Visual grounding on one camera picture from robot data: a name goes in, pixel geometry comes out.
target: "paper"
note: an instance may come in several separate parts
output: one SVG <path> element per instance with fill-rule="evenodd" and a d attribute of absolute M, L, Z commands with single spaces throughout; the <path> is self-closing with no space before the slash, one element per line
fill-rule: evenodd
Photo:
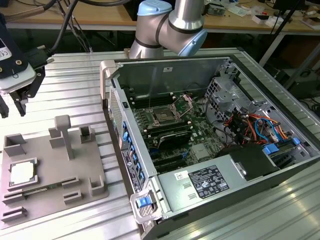
<path fill-rule="evenodd" d="M 233 14 L 240 16 L 240 17 L 243 17 L 248 14 L 247 10 L 242 9 L 241 7 L 238 7 L 238 6 L 231 6 L 227 10 Z"/>

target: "blue cable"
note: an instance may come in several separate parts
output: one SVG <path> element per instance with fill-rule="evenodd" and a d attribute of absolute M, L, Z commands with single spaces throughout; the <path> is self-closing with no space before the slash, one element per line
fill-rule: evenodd
<path fill-rule="evenodd" d="M 269 123 L 270 126 L 272 127 L 272 130 L 273 130 L 275 136 L 278 138 L 278 140 L 279 140 L 279 141 L 282 141 L 282 140 L 283 140 L 282 136 L 281 136 L 279 133 L 277 133 L 277 131 L 276 131 L 276 129 L 275 129 L 275 126 L 272 124 L 272 122 L 271 122 L 269 119 L 265 119 L 265 118 L 259 118 L 259 119 L 257 119 L 257 120 L 255 121 L 255 124 L 254 124 L 254 129 L 255 129 L 256 133 L 257 133 L 260 137 L 262 137 L 263 139 L 265 139 L 265 140 L 269 143 L 268 138 L 267 138 L 266 136 L 261 135 L 260 132 L 259 132 L 259 130 L 258 130 L 258 121 L 260 121 L 260 120 L 264 120 L 264 121 L 266 121 L 267 123 Z"/>

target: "chipset heatsink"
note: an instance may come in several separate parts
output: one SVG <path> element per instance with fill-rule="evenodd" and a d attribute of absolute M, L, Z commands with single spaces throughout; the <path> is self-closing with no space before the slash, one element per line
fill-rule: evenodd
<path fill-rule="evenodd" d="M 193 145 L 191 148 L 197 160 L 201 160 L 210 156 L 205 145 L 202 143 Z"/>

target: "metal bracket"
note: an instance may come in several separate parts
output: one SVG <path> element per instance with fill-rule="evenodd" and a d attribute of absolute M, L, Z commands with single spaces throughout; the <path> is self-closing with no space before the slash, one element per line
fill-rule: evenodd
<path fill-rule="evenodd" d="M 145 197 L 145 196 L 150 196 L 152 199 L 155 199 L 155 205 L 156 205 L 156 210 L 146 216 L 141 216 L 139 208 L 136 204 L 137 199 Z M 146 188 L 143 189 L 140 192 L 134 193 L 130 196 L 130 204 L 133 210 L 133 215 L 134 215 L 134 219 L 138 224 L 143 224 L 145 222 L 148 221 L 154 221 L 154 220 L 158 220 L 162 217 L 162 208 L 160 206 L 160 204 L 158 204 L 158 197 L 156 194 L 154 194 L 154 190 L 152 187 L 152 183 L 149 181 Z"/>
<path fill-rule="evenodd" d="M 117 70 L 118 66 L 114 60 L 104 60 L 100 63 L 100 94 L 102 100 L 106 99 L 106 79 L 113 77 Z"/>

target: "sticker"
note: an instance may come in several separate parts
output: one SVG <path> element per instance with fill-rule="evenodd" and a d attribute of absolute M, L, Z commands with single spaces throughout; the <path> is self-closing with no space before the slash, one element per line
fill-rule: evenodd
<path fill-rule="evenodd" d="M 124 163 L 126 165 L 126 170 L 129 174 L 130 180 L 131 180 L 131 184 L 133 185 L 133 190 L 138 193 L 141 191 L 141 186 L 140 183 L 138 181 L 138 178 L 136 177 L 136 172 L 134 169 L 134 165 L 131 162 L 131 158 L 130 158 L 130 154 L 128 150 L 123 150 L 121 151 L 122 153 L 122 157 L 124 160 Z"/>
<path fill-rule="evenodd" d="M 176 178 L 177 181 L 179 181 L 179 180 L 181 180 L 181 179 L 186 179 L 186 178 L 189 177 L 187 170 L 185 170 L 185 171 L 180 171 L 180 172 L 176 172 L 176 173 L 174 174 L 174 176 L 175 176 L 175 178 Z"/>
<path fill-rule="evenodd" d="M 165 67 L 165 68 L 163 69 L 163 72 L 164 72 L 164 73 L 169 73 L 169 72 L 172 72 L 173 69 L 174 69 L 173 67 Z"/>
<path fill-rule="evenodd" d="M 202 199 L 206 199 L 229 189 L 226 180 L 216 165 L 190 172 L 188 175 L 196 192 Z"/>

